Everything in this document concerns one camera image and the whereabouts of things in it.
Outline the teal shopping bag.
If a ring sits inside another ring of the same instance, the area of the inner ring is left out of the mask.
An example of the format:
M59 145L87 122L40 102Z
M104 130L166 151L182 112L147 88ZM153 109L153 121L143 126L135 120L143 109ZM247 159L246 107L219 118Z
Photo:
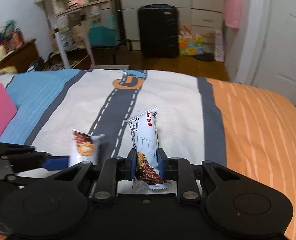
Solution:
M92 47L114 47L117 45L115 15L111 15L104 25L92 21L89 29L89 42Z

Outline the black suitcase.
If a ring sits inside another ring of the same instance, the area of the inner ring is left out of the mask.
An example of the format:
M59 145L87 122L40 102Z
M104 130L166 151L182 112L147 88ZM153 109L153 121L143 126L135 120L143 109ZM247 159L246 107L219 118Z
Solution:
M138 9L141 53L145 58L179 55L178 10L168 4L151 4Z

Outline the colourful gift bag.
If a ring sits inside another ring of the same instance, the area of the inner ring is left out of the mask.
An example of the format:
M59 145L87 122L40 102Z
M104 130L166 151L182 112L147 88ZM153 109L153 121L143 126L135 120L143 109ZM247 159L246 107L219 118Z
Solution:
M204 53L203 37L184 25L181 25L179 29L178 45L180 56L195 56Z

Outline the striped bed sheet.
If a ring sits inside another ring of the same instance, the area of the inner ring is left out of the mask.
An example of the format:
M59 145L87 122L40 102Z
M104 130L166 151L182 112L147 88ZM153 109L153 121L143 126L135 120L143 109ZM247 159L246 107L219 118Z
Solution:
M127 119L157 107L158 141L169 157L212 160L284 193L296 239L296 107L275 92L156 70L64 69L0 74L17 113L0 142L68 155L72 130L103 134L102 157L132 147Z

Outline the white snack bar wrapper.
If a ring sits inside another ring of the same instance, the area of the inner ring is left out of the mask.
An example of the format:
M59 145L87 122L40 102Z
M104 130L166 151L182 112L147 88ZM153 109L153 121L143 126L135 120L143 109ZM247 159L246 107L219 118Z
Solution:
M91 161L93 165L98 165L101 141L105 138L105 135L90 135L77 129L71 131L72 147L69 167L83 161Z

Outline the dark wooden nightstand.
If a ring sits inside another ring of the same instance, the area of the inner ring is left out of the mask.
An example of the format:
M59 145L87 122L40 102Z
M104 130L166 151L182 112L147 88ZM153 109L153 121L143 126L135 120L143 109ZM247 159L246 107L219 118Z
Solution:
M35 38L25 41L19 48L7 54L0 60L0 69L15 67L18 73L26 72L33 62L40 59L35 42Z

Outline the pink hanging bag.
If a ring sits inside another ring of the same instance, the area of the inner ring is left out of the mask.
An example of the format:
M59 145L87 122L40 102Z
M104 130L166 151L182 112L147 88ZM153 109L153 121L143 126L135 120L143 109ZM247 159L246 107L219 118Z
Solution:
M240 29L241 24L241 0L225 0L224 23L232 29Z

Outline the white door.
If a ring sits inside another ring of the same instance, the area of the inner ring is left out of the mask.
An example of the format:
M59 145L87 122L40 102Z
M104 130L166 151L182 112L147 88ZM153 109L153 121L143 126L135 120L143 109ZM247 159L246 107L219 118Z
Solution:
M296 106L296 0L271 0L253 85L279 93Z

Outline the orange drink bottle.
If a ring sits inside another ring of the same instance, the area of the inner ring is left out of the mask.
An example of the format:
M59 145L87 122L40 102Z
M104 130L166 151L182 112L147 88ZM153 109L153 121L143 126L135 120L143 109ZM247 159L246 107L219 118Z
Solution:
M16 29L12 32L12 41L15 48L19 48L24 40L20 29Z

